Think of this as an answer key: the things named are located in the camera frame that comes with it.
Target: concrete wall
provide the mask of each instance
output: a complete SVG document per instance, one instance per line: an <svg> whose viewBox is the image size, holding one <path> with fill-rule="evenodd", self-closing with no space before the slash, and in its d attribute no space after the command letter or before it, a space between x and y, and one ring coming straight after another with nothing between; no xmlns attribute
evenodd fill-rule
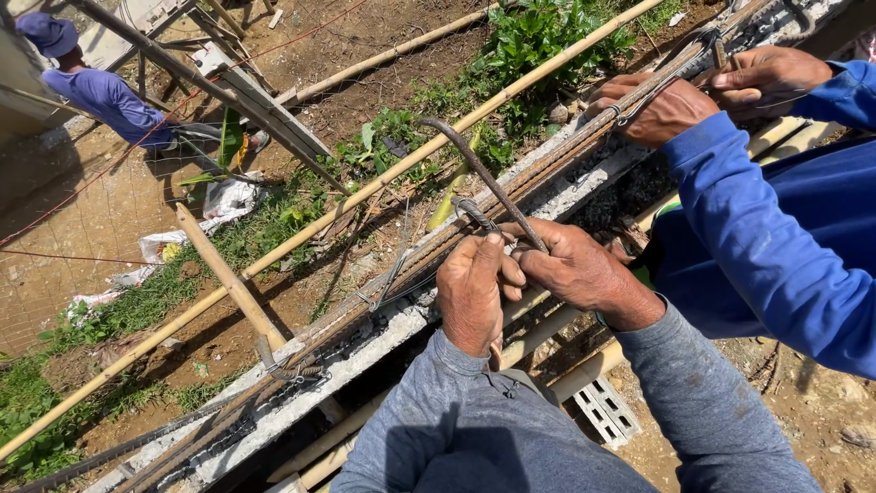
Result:
<svg viewBox="0 0 876 493"><path fill-rule="evenodd" d="M26 39L15 33L8 11L0 13L0 83L36 96L60 101L40 78L46 59L36 53ZM0 90L0 145L16 136L37 135L67 121L73 113L60 111L21 96Z"/></svg>

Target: worker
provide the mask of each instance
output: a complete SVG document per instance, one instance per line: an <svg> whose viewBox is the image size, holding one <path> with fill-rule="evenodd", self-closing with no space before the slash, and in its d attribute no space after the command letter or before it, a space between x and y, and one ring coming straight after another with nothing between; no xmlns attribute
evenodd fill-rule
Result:
<svg viewBox="0 0 876 493"><path fill-rule="evenodd" d="M683 207L657 217L636 263L710 338L770 336L825 367L876 378L876 141L758 167L731 117L794 115L876 129L876 66L763 46L710 78L715 101L669 85L621 132L660 149ZM620 75L596 115L649 74Z"/></svg>
<svg viewBox="0 0 876 493"><path fill-rule="evenodd" d="M332 493L658 491L588 440L549 389L485 367L502 330L499 292L518 300L526 281L603 314L682 462L682 492L821 491L748 381L672 304L583 230L531 226L549 256L519 246L509 257L491 232L438 269L443 328L365 423Z"/></svg>
<svg viewBox="0 0 876 493"><path fill-rule="evenodd" d="M15 28L40 54L58 62L58 68L43 72L46 84L75 106L98 117L132 145L172 151L180 146L180 136L189 140L222 140L221 129L163 114L143 103L119 75L90 68L82 59L79 34L69 20L32 12L18 18ZM269 141L270 136L259 131L250 137L248 150L257 153Z"/></svg>

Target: sleeve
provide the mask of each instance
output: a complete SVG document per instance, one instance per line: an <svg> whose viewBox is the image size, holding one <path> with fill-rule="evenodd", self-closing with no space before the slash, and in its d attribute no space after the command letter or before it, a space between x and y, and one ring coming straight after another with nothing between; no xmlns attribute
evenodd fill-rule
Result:
<svg viewBox="0 0 876 493"><path fill-rule="evenodd" d="M113 96L113 102L124 117L133 125L148 132L153 128L161 128L165 124L164 115L141 101L134 94L134 91L128 87L128 84L124 82L122 77L118 75L110 77L108 84L110 85L109 93Z"/></svg>
<svg viewBox="0 0 876 493"><path fill-rule="evenodd" d="M876 129L876 65L829 61L835 75L794 105L790 114L850 128Z"/></svg>
<svg viewBox="0 0 876 493"><path fill-rule="evenodd" d="M331 492L413 491L450 444L463 399L486 358L472 358L437 331L359 432Z"/></svg>
<svg viewBox="0 0 876 493"><path fill-rule="evenodd" d="M615 335L682 462L682 493L821 491L760 396L672 304L656 324Z"/></svg>
<svg viewBox="0 0 876 493"><path fill-rule="evenodd" d="M776 338L824 366L876 377L873 278L843 268L779 209L747 141L721 112L661 149L691 227Z"/></svg>

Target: blue hat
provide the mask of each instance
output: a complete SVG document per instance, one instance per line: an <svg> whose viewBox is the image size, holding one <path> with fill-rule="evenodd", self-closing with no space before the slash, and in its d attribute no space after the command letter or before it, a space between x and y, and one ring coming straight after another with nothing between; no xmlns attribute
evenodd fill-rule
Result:
<svg viewBox="0 0 876 493"><path fill-rule="evenodd" d="M52 18L45 12L24 14L15 21L15 29L48 58L68 54L79 43L79 34L72 22L65 18Z"/></svg>

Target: blue long-sleeve shirt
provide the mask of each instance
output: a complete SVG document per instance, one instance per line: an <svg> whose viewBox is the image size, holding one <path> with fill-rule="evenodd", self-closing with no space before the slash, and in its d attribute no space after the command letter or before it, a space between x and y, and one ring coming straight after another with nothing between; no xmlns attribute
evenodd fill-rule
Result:
<svg viewBox="0 0 876 493"><path fill-rule="evenodd" d="M671 304L654 325L617 337L678 452L682 493L821 491L760 396ZM436 332L359 432L331 493L657 491L485 363Z"/></svg>
<svg viewBox="0 0 876 493"><path fill-rule="evenodd" d="M839 72L793 114L876 129L876 66ZM711 338L772 335L826 367L876 377L876 141L759 168L725 113L661 150L683 209L661 216L653 283Z"/></svg>
<svg viewBox="0 0 876 493"><path fill-rule="evenodd" d="M131 144L162 149L173 140L164 114L143 103L116 74L94 68L72 74L51 69L43 72L43 80Z"/></svg>

